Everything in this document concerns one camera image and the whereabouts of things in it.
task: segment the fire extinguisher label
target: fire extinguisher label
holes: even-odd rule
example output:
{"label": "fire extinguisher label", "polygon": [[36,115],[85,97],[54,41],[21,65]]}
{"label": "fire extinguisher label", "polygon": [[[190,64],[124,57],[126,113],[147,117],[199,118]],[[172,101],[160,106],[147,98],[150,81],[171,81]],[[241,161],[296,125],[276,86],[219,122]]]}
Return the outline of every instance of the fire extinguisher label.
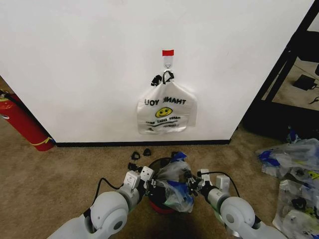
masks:
{"label": "fire extinguisher label", "polygon": [[10,117],[9,117],[9,116],[6,116],[6,115],[2,115],[2,114],[0,114],[0,116],[1,116],[2,118],[4,118],[5,120],[10,119]]}

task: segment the red tape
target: red tape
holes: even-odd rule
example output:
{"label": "red tape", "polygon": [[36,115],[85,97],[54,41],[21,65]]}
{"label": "red tape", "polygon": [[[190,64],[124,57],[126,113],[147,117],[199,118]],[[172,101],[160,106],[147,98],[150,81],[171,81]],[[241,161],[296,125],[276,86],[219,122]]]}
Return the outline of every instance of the red tape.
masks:
{"label": "red tape", "polygon": [[162,53],[163,53],[163,56],[173,56],[174,50],[163,50]]}

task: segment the bag handle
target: bag handle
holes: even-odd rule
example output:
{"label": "bag handle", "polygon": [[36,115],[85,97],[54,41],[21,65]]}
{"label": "bag handle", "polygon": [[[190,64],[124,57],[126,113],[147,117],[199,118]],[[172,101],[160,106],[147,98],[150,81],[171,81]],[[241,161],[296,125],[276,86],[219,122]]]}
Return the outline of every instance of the bag handle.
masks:
{"label": "bag handle", "polygon": [[[167,72],[169,74],[169,78],[165,81],[165,75],[167,74]],[[172,80],[172,79],[174,79],[173,71],[165,70],[163,73],[163,77],[160,75],[157,75],[154,77],[154,79],[151,82],[151,86],[158,86],[160,84],[160,81],[162,81],[163,84],[165,85],[166,82],[170,82],[170,80]]]}
{"label": "bag handle", "polygon": [[[165,75],[167,74],[167,72],[168,72],[168,74],[169,74],[169,78],[168,78],[167,80],[165,80]],[[168,70],[168,69],[165,70],[164,73],[163,73],[163,77],[162,77],[162,82],[163,82],[163,84],[165,85],[166,82],[170,82],[170,80],[172,80],[172,79],[174,79],[173,71]]]}

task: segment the plastic bag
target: plastic bag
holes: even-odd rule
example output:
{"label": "plastic bag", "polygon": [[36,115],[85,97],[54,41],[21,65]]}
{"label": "plastic bag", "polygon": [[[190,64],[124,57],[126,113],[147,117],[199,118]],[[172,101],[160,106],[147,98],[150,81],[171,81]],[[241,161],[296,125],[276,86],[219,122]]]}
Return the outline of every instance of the plastic bag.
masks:
{"label": "plastic bag", "polygon": [[184,161],[186,155],[178,152],[170,163],[161,168],[155,175],[156,186],[165,188],[166,201],[164,205],[178,211],[190,213],[193,209],[194,199],[188,193],[185,172],[190,166]]}
{"label": "plastic bag", "polygon": [[139,100],[139,133],[180,132],[185,130],[187,125],[195,125],[196,97],[176,84],[173,78],[172,71],[166,70],[162,82]]}
{"label": "plastic bag", "polygon": [[181,213],[190,213],[193,210],[194,199],[188,194],[188,187],[185,183],[157,180],[156,184],[165,187],[164,205]]}
{"label": "plastic bag", "polygon": [[318,199],[318,189],[282,181],[274,226],[289,239],[319,238]]}
{"label": "plastic bag", "polygon": [[293,167],[319,170],[319,141],[315,138],[258,150],[256,153],[264,164],[263,171],[274,176],[284,176]]}

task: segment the baseboard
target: baseboard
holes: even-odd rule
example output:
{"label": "baseboard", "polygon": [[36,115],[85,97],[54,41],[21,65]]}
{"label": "baseboard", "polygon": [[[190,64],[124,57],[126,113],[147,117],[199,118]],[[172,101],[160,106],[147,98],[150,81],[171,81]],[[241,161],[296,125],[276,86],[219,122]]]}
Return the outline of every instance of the baseboard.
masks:
{"label": "baseboard", "polygon": [[168,146],[168,145],[210,145],[229,144],[229,140],[189,140],[189,141],[141,141],[141,142],[57,142],[58,147],[111,147],[111,146]]}

